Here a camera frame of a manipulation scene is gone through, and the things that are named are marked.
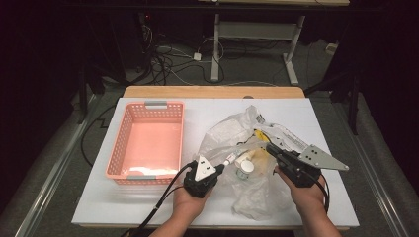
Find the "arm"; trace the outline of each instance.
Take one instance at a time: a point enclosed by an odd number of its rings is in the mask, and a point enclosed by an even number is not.
[[[194,219],[201,214],[210,192],[204,198],[191,197],[184,188],[175,191],[173,213],[170,218],[158,227],[152,237],[181,237]]]
[[[323,205],[323,193],[320,188],[297,188],[293,182],[278,168],[275,168],[281,178],[290,187],[293,202],[301,216],[302,225],[306,236],[309,237],[339,237],[341,234],[330,221]],[[320,177],[320,184],[324,186],[324,179]]]

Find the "hand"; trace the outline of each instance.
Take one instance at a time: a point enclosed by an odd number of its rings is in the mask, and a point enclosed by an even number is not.
[[[203,211],[211,191],[204,198],[198,198],[192,197],[184,188],[177,189],[173,199],[172,216],[180,216],[191,223]]]
[[[311,188],[297,188],[278,166],[275,167],[275,172],[278,173],[284,182],[290,187],[291,196],[299,214],[314,214],[319,209],[324,209],[324,195],[319,187],[314,185]],[[318,182],[324,187],[325,181],[323,177],[320,177]]]

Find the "person's left hand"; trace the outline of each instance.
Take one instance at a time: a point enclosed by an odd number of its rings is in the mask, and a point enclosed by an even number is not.
[[[173,199],[172,217],[176,218],[178,216],[192,223],[203,211],[211,191],[204,198],[198,198],[192,197],[184,188],[177,189]]]

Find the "plastic bag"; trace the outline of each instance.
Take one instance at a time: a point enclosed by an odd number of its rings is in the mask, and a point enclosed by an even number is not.
[[[282,149],[301,152],[307,146],[285,127],[265,122],[257,108],[250,106],[244,113],[229,116],[210,129],[201,143],[199,154],[214,165],[223,163],[231,154],[251,154],[254,170],[246,175],[247,178],[238,176],[240,169],[233,163],[225,167],[218,184],[231,186],[234,190],[236,202],[232,210],[235,213],[264,220],[293,201],[289,187],[281,178],[273,176],[276,160],[265,151],[266,142],[254,136],[254,129],[275,137],[275,143]]]

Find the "pink plastic basket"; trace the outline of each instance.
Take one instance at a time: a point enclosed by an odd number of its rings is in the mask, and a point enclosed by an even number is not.
[[[180,169],[184,104],[126,105],[106,175],[119,185],[167,185]]]

